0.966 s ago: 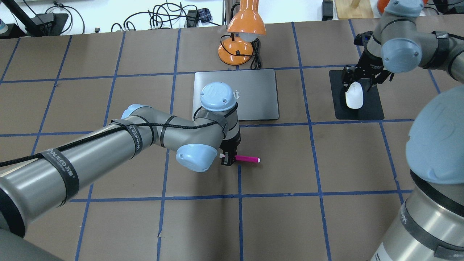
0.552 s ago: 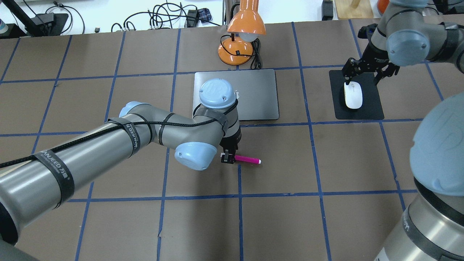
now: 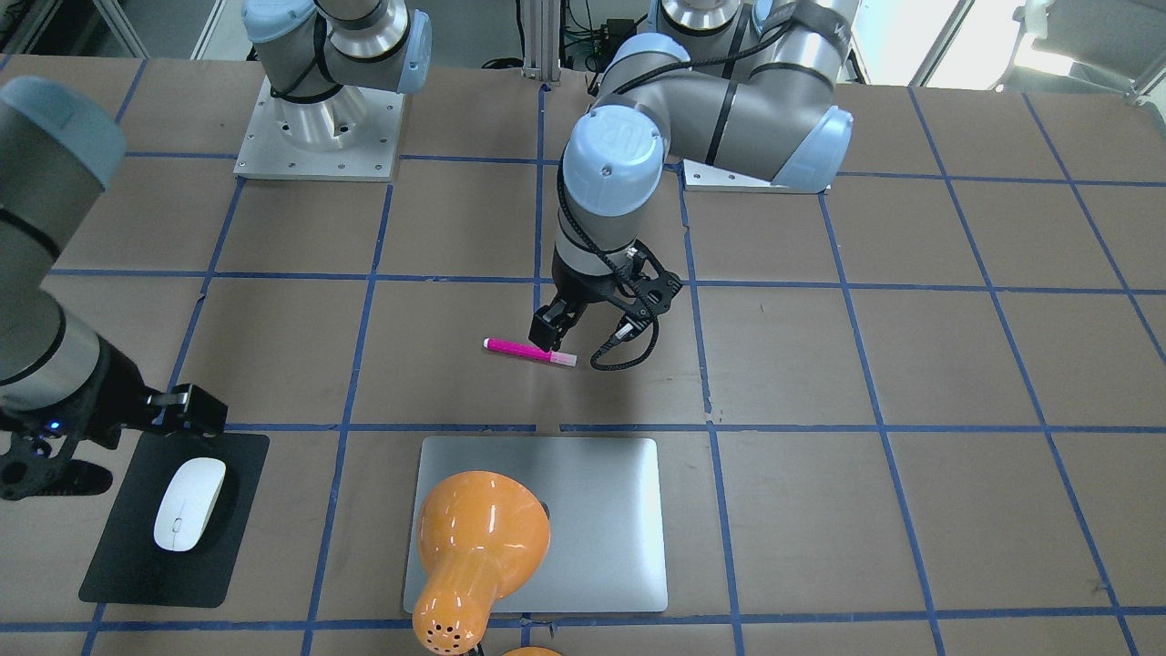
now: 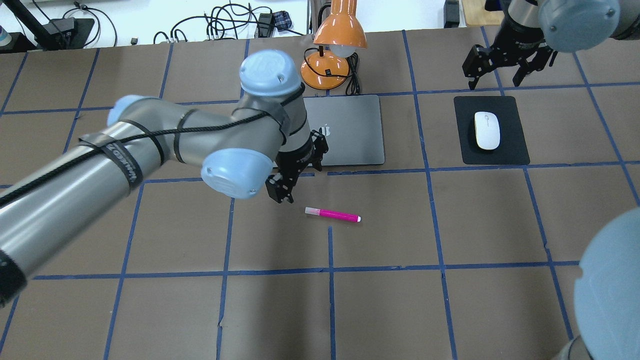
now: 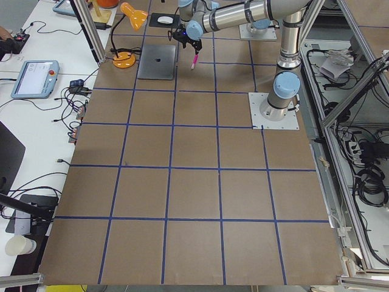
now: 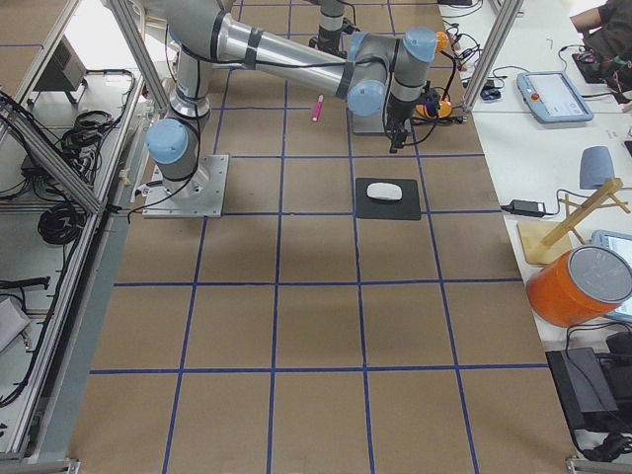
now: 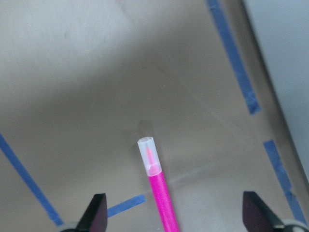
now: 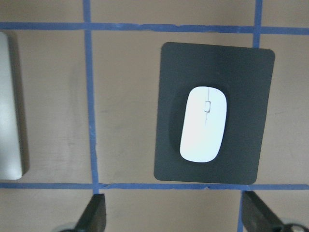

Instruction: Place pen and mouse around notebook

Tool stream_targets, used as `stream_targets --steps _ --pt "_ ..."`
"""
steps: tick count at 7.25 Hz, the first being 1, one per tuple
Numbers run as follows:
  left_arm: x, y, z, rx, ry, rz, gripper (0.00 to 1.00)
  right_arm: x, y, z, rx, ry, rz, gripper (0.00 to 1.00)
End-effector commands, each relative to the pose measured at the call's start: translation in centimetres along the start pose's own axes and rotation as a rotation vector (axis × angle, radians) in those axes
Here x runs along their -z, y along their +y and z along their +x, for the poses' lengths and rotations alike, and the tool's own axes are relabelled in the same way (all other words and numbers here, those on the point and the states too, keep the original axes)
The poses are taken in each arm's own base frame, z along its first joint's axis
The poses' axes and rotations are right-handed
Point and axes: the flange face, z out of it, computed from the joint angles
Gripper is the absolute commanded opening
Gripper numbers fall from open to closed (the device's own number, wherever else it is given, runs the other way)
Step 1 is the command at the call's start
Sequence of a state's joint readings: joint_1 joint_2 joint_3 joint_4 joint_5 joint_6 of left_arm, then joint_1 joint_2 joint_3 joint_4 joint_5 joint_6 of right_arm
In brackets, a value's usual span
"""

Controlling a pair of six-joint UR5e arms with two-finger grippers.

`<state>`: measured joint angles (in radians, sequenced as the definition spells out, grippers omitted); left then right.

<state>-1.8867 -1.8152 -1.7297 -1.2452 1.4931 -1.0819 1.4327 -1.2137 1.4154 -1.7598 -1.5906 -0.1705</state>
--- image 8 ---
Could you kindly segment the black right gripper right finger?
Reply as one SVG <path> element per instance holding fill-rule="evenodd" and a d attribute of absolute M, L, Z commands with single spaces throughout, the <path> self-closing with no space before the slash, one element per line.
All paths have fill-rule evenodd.
<path fill-rule="evenodd" d="M 285 225 L 254 191 L 242 194 L 243 226 L 248 232 L 285 232 Z"/>

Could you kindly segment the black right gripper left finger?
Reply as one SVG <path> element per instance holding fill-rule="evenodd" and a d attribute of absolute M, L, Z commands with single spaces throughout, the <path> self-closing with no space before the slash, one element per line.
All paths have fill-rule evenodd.
<path fill-rule="evenodd" d="M 94 194 L 75 225 L 76 232 L 103 232 L 106 228 L 104 194 Z"/>

